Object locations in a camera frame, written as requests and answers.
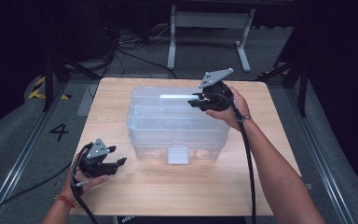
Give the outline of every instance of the wristband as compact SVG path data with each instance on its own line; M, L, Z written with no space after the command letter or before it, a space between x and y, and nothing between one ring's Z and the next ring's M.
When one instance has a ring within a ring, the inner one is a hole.
M65 196L62 196L62 195L59 195L57 194L55 197L54 197L55 200L61 200L63 202L65 202L66 204L69 204L71 207L76 207L76 203L74 202L70 202Z
M242 122L244 122L246 119L251 119L251 118L252 118L250 114L249 114L249 115L241 115L241 114L240 114L240 116L241 116L240 118L235 117L235 119L237 120L238 123L242 123Z

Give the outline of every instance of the black wire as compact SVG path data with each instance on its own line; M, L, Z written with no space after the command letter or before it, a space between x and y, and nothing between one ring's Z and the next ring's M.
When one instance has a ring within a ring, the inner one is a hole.
M67 165L65 165L65 167L63 167L57 174L53 175L52 177L50 177L50 178L48 178L48 179L46 179L46 180L44 180L44 181L42 181L42 182L40 182L40 183L38 183L38 184L36 184L36 185L33 185L32 187L30 187L30 188L28 188L28 189L25 189L25 190L23 190L23 191L21 191L21 192L15 194L15 195L9 197L9 198L3 200L3 201L0 203L0 207L1 207L2 205L4 205L5 203L8 203L8 202L10 202L10 201L16 199L17 197L21 196L21 195L24 194L24 193L27 193L27 192L29 192L29 191L31 191L31 190L34 190L34 189L37 189L37 188L41 187L42 185L48 183L50 180L54 179L55 177L57 177L58 175L60 175L63 171L65 171L65 170L71 165L71 163L72 163L72 162L69 162Z
M50 21L51 25L53 26L54 28L54 31L56 32L57 34L57 37L60 39L60 41L62 42L62 45L65 49L65 51L68 53L68 55L74 60L76 61L76 59L74 58L74 56L71 54L71 52L69 51L69 49L66 47L66 44L65 42L63 41L62 39L62 36L60 35L60 32L58 31L57 29L57 26L55 25L53 19L50 17L50 14L48 13L48 9L46 8L45 4L43 3L43 0L40 0L40 3L42 5L42 8L44 9L46 15L48 16L48 20Z
M104 75L106 74L107 70L110 68L110 64L112 63L112 61L114 60L114 56L116 56L115 53L112 53L112 49L113 49L113 42L112 42L112 45L110 47L110 50L109 50L109 53L104 57L103 61L105 62L104 64L104 70L103 70L103 73L101 74L101 79L104 77ZM94 99L95 97L95 92L94 94L91 93L90 91L90 86L91 86L91 82L92 82L92 79L89 81L89 86L88 86L88 90L89 90L89 95L92 97L92 99Z
M161 64L159 64L159 63L152 63L152 62L150 62L150 61L148 61L148 60L145 60L145 59L143 59L143 58L140 58L140 57L137 57L137 56L135 56L135 55L129 54L129 53L127 53L127 52L125 52L125 51L123 51L123 50L121 50L121 49L117 49L117 50L120 51L120 52L123 53L123 54L127 54L127 55L131 56L132 58L141 60L141 61L146 62L146 63L151 63L151 64L156 65L156 66L158 66L158 67L162 67L162 68L168 70L171 74L173 74L173 76L174 76L176 79L179 79L179 78L176 76L176 74L173 72L173 70L169 69L168 67L166 67L166 66L164 66L164 65L161 65Z
M85 146L83 146L83 148L80 150L79 154L77 155L76 161L74 162L73 166L72 166L72 173L71 173L71 190L72 193L74 194L77 202L80 204L80 206L82 206L82 208L84 209L84 211L87 213L87 215L89 216L89 219L91 219L92 223L94 224L98 224L97 219L95 219L95 216L92 214L92 212L90 211L89 207L86 205L86 203L83 201L83 199L80 197L81 195L79 195L77 188L83 188L83 187L78 187L76 185L76 172L77 172L77 167L79 165L79 162L81 160L81 157L83 155L84 150L88 149L89 147L92 147L92 143L87 144Z
M105 68L110 62L103 62L101 64L92 66L92 67L87 67L87 69L89 69L90 71L95 71L95 70L99 70L101 68ZM66 68L66 70L70 73L74 73L74 74L79 74L81 73L79 70L75 69L75 68Z
M255 213L255 177L254 177L254 171L253 171L252 154L251 154L251 149L249 146L248 136L246 134L245 128L243 127L243 123L239 121L238 124L240 125L243 143L245 144L246 157L248 160L249 178L251 181L251 192L252 192L252 223L255 224L256 223L256 220L255 220L255 216L256 216L256 213Z
M223 99L225 99L226 101L228 101L228 103L230 103L230 101L228 100L228 98L226 96L224 96L223 94L220 94L220 93L214 93L214 92L208 92L208 95L214 95L214 96L218 96L218 97L221 97Z
M116 53L115 53L115 56L116 56L116 58L118 59L118 61L120 62L121 69L123 70L123 71L121 72L121 76L120 76L120 77L123 77L124 73L126 72L126 69L125 69L124 66L123 66L123 62L122 62L121 59L116 55Z
M164 29L162 32L160 32L158 35L154 36L154 37L149 37L148 40L143 40L141 38L137 38L136 35L132 34L132 33L124 33L120 36L120 38L123 35L132 35L132 37L127 37L127 39L124 40L120 40L120 44L121 44L121 49L122 50L126 50L126 51L132 51L135 49L142 49L148 45L152 45L155 44L159 41L161 41L162 39L165 39L164 37L159 37L160 35L163 35L167 30L169 30L170 27L167 27L166 29ZM130 44L133 43L132 47L124 47L122 45L124 44Z

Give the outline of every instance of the wrist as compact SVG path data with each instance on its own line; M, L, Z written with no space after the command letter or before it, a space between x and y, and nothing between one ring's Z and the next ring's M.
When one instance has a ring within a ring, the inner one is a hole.
M60 192L60 194L58 194L58 195L65 197L71 203L74 203L76 201L76 198L75 198L74 194L72 193L72 191L62 190Z
M242 124L243 124L243 128L245 128L245 130L246 130L247 132L251 132L252 129L253 129L253 127L254 127L254 126L257 126L257 125L255 124L255 121L254 121L253 119L246 119L246 120L243 121Z
M236 118L237 122L244 123L247 119L252 119L250 114L241 115L240 118Z
M75 201L71 201L70 199L68 199L66 196L61 195L61 194L57 194L54 199L56 201L59 201L61 203L65 203L68 206L71 206L72 208L76 207L76 202Z

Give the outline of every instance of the wooden table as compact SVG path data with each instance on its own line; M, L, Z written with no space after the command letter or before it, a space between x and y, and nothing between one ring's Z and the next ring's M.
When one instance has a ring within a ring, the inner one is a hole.
M300 174L267 86L262 82L225 81L247 100L252 117L271 143ZM250 216L251 190L241 134L229 131L226 146L216 160L192 160L169 165L167 160L138 159L126 126L131 93L138 86L197 87L200 80L114 78L101 80L77 146L78 152L98 137L117 146L104 162L127 157L108 182L83 199L94 215L109 216ZM272 211L255 169L256 212ZM78 206L72 214L85 214Z

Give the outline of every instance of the clear plastic container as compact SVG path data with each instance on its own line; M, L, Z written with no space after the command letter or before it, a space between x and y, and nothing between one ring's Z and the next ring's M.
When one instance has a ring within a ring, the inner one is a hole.
M167 158L170 164L215 159L227 142L228 126L187 100L198 88L138 87L127 116L129 138L139 158Z

